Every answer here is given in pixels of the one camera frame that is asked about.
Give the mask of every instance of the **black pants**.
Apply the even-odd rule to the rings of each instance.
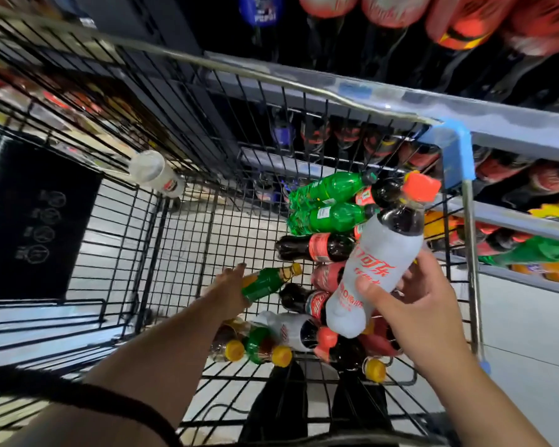
[[[302,368],[292,361],[276,367],[255,400],[239,442],[290,440],[307,436],[308,400]],[[383,386],[365,386],[356,374],[340,376],[329,432],[354,428],[391,430]]]

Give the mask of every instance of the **person's right hand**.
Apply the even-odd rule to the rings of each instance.
[[[365,277],[357,290],[391,325],[404,353],[427,379],[472,358],[454,289],[431,252],[421,250],[398,285],[403,301]]]

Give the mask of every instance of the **black wire grid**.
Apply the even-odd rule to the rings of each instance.
[[[200,58],[153,51],[149,44],[107,39],[91,29],[0,9],[0,146],[12,138],[25,141],[21,133],[31,133],[42,147],[102,176],[64,298],[0,300],[0,365],[79,379],[118,345],[187,307],[222,268],[246,262],[250,273],[282,266],[274,244],[287,233],[285,182],[368,167],[402,173],[410,158],[427,148],[417,141],[427,125],[410,118],[347,106],[330,94],[274,85],[239,70],[231,73],[227,66],[216,70],[199,64]],[[114,97],[119,97],[115,104]],[[286,147],[271,134],[278,112],[293,129]],[[333,133],[313,149],[300,135],[303,123],[324,129],[354,121],[359,139],[347,150]],[[377,139],[374,152],[395,144],[381,163],[392,163],[408,144],[410,156],[395,169],[376,163],[364,146],[371,133]],[[185,176],[182,201],[130,181],[128,160],[149,148]],[[439,207],[432,208],[446,216],[435,222],[463,216],[447,207],[458,194],[459,189],[443,192]],[[304,274],[293,281],[310,288],[313,263],[302,265]],[[443,267],[469,328],[467,272],[452,266],[449,251]],[[285,312],[274,294],[243,316],[249,321],[262,310]],[[311,354],[296,357],[309,397],[303,408],[308,434],[325,432],[336,421],[330,407],[338,376]],[[437,398],[405,356],[388,364],[389,419],[397,430],[428,436],[434,430],[427,428],[427,414],[442,410]],[[271,370],[245,360],[208,361],[179,427],[181,439],[235,440]],[[45,404],[0,396],[0,442]],[[364,418],[356,408],[352,414]]]

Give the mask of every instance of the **white labeled bottle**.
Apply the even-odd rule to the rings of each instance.
[[[254,323],[267,326],[278,343],[294,351],[310,352],[318,345],[329,349],[337,343],[337,334],[320,326],[308,314],[275,314],[266,310],[255,317]]]
[[[400,199],[373,216],[346,266],[342,282],[327,300],[327,326],[347,338],[364,331],[375,309],[356,290],[363,276],[390,293],[414,261],[424,241],[425,208],[440,188],[440,181],[410,173],[402,186]]]

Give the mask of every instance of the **person's left hand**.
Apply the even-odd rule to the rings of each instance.
[[[223,320],[236,317],[251,305],[242,294],[245,268],[246,263],[240,263],[234,269],[226,268],[216,275],[213,283],[205,290],[203,297],[211,300],[222,311]]]

